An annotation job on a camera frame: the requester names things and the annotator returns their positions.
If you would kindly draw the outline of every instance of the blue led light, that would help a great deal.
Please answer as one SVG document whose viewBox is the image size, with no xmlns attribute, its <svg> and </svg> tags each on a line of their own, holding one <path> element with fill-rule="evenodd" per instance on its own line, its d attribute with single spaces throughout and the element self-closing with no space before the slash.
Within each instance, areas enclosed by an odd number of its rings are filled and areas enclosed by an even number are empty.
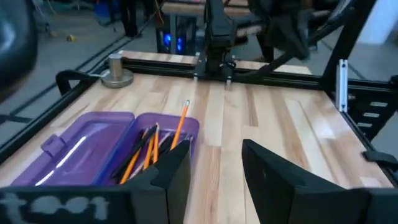
<svg viewBox="0 0 398 224">
<path fill-rule="evenodd" d="M 165 34 L 164 35 L 164 44 L 166 46 L 169 46 L 172 40 L 172 36 L 170 34 Z"/>
<path fill-rule="evenodd" d="M 171 34 L 164 34 L 163 42 L 164 42 L 164 45 L 165 45 L 165 46 L 170 47 L 171 42 L 172 42 L 172 36 L 171 36 Z M 179 38 L 177 39 L 177 50 L 181 52 L 182 49 L 183 49 L 183 38 L 182 38 L 182 37 L 179 37 Z"/>
</svg>

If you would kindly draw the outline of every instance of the metal weight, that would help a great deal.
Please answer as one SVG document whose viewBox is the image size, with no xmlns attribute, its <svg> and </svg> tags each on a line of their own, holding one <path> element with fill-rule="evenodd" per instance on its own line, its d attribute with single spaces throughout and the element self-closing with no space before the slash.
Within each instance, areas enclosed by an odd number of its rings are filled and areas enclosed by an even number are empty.
<svg viewBox="0 0 398 224">
<path fill-rule="evenodd" d="M 101 82 L 108 88 L 123 88 L 133 81 L 133 73 L 123 69 L 121 54 L 110 54 L 108 57 L 109 70 L 102 72 Z"/>
</svg>

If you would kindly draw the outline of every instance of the purple pencil case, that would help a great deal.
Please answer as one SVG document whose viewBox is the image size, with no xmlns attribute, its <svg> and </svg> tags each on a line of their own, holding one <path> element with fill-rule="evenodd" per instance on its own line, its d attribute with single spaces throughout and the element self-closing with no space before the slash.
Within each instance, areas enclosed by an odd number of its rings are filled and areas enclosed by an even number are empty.
<svg viewBox="0 0 398 224">
<path fill-rule="evenodd" d="M 108 161 L 103 166 L 102 170 L 99 172 L 93 184 L 95 185 L 114 185 L 116 180 L 111 178 L 113 170 L 117 168 L 120 163 L 126 158 L 132 150 L 136 139 L 139 136 L 141 130 L 153 127 L 155 123 L 159 123 L 160 126 L 160 139 L 170 132 L 175 134 L 177 131 L 177 126 L 180 121 L 179 116 L 172 116 L 166 114 L 157 113 L 144 113 L 139 115 L 130 127 L 127 128 L 126 132 L 120 138 L 119 142 L 116 144 L 112 154 L 110 155 Z M 179 140 L 182 141 L 186 135 L 191 135 L 193 138 L 191 140 L 190 155 L 191 158 L 195 155 L 195 145 L 199 135 L 199 122 L 194 118 L 185 118 L 184 125 L 181 130 Z M 132 172 L 134 172 L 142 161 L 144 161 L 147 154 L 147 144 L 141 150 L 139 158 L 133 167 Z"/>
<path fill-rule="evenodd" d="M 134 115 L 89 112 L 60 136 L 42 145 L 43 153 L 11 185 L 90 185 Z"/>
</svg>

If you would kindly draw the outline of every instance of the purple plastic lid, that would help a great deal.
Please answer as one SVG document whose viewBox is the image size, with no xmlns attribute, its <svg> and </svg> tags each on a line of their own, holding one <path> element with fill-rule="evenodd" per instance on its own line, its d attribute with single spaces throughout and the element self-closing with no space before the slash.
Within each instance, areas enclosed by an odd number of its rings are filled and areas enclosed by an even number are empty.
<svg viewBox="0 0 398 224">
<path fill-rule="evenodd" d="M 134 121 L 127 112 L 89 112 L 60 136 L 11 185 L 90 185 L 114 145 Z"/>
</svg>

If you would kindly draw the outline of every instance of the wooden tabletop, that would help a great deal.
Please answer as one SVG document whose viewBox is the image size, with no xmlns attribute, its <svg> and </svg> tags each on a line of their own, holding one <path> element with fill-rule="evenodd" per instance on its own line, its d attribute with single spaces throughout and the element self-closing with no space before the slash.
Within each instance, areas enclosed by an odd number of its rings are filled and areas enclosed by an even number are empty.
<svg viewBox="0 0 398 224">
<path fill-rule="evenodd" d="M 124 52 L 125 57 L 195 63 L 195 57 Z M 246 68 L 257 62 L 239 62 Z M 305 67 L 281 70 L 308 73 Z M 185 223 L 259 223 L 243 174 L 241 146 L 252 139 L 278 155 L 342 187 L 391 187 L 380 168 L 360 155 L 365 148 L 322 91 L 262 85 L 201 82 L 138 75 L 113 90 L 95 83 L 85 94 L 0 166 L 0 186 L 9 185 L 42 151 L 51 134 L 61 134 L 89 111 L 188 115 L 200 122 L 195 173 Z"/>
<path fill-rule="evenodd" d="M 205 10 L 205 2 L 206 0 L 166 1 L 162 6 L 162 12 L 175 15 L 202 16 Z M 229 16 L 246 16 L 250 14 L 250 10 L 244 8 L 247 5 L 247 0 L 231 0 L 229 4 L 224 7 L 224 12 Z"/>
</svg>

